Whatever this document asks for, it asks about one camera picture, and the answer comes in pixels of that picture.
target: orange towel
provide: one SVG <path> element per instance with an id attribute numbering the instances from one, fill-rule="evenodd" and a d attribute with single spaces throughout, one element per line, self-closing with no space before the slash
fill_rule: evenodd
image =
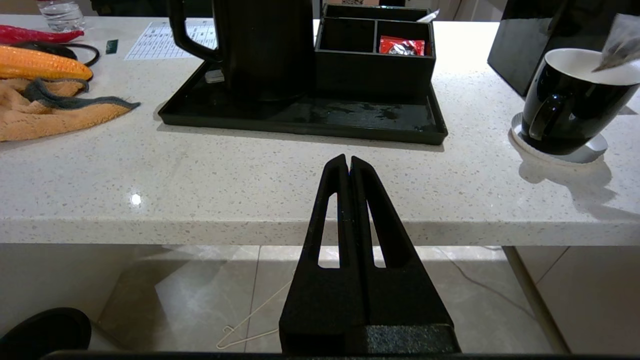
<path id="1" fill-rule="evenodd" d="M 78 99 L 79 79 L 0 81 L 0 141 L 16 141 L 86 129 L 129 112 L 139 102 L 117 97 Z"/>

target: black tray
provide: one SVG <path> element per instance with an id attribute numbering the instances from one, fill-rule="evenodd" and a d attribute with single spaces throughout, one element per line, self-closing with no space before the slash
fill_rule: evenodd
<path id="1" fill-rule="evenodd" d="M 165 124 L 430 145 L 440 145 L 448 134 L 431 85 L 420 102 L 314 94 L 291 101 L 248 102 L 229 97 L 224 83 L 206 83 L 205 73 L 214 69 L 216 64 L 203 63 L 160 109 Z"/>

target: white coaster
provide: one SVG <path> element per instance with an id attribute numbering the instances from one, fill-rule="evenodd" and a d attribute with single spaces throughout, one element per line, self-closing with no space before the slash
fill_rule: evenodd
<path id="1" fill-rule="evenodd" d="M 529 154 L 539 159 L 568 167 L 576 167 L 592 163 L 601 157 L 609 147 L 604 136 L 602 136 L 602 134 L 598 134 L 588 143 L 584 144 L 569 155 L 551 155 L 546 152 L 541 152 L 529 145 L 522 138 L 522 113 L 517 113 L 513 119 L 511 119 L 511 136 L 520 148 Z"/>

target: paper sheet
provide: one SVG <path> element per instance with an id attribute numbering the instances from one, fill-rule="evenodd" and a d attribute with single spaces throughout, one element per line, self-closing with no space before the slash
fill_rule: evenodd
<path id="1" fill-rule="evenodd" d="M 195 42 L 210 49 L 218 46 L 213 20 L 187 20 L 187 34 Z M 151 22 L 137 39 L 125 60 L 157 60 L 190 58 L 187 53 L 175 45 L 173 33 L 168 21 Z"/>

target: white countertop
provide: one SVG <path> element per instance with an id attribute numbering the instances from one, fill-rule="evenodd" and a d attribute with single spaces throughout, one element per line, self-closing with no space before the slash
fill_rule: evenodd
<path id="1" fill-rule="evenodd" d="M 593 165 L 520 154 L 508 129 L 524 101 L 486 63 L 497 23 L 435 23 L 433 87 L 449 128 L 435 147 L 166 126 L 156 112 L 201 61 L 123 61 L 151 20 L 88 17 L 83 40 L 102 50 L 119 39 L 84 96 L 139 108 L 0 143 L 0 242 L 302 244 L 323 166 L 344 153 L 375 167 L 416 245 L 640 245 L 640 115 L 604 131 L 609 150 Z M 40 16 L 0 23 L 44 27 Z M 629 107 L 640 112 L 640 97 Z"/>

